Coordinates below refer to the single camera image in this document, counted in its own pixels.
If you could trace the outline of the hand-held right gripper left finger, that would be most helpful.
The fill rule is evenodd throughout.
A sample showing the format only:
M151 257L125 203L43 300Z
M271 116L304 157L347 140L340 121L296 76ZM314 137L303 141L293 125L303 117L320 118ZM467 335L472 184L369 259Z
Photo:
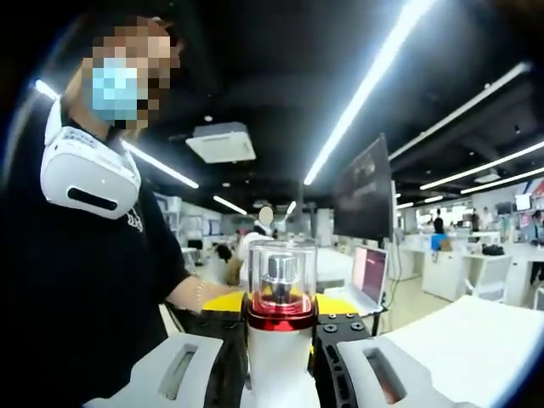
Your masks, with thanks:
M86 407L240 407L248 373L247 295L219 299L136 363L129 383Z

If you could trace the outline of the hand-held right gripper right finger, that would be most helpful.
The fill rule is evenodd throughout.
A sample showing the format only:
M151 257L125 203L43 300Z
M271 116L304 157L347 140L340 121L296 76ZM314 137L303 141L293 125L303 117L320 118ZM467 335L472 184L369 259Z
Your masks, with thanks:
M370 335L348 303L316 296L313 377L320 407L462 407L429 369L384 336Z

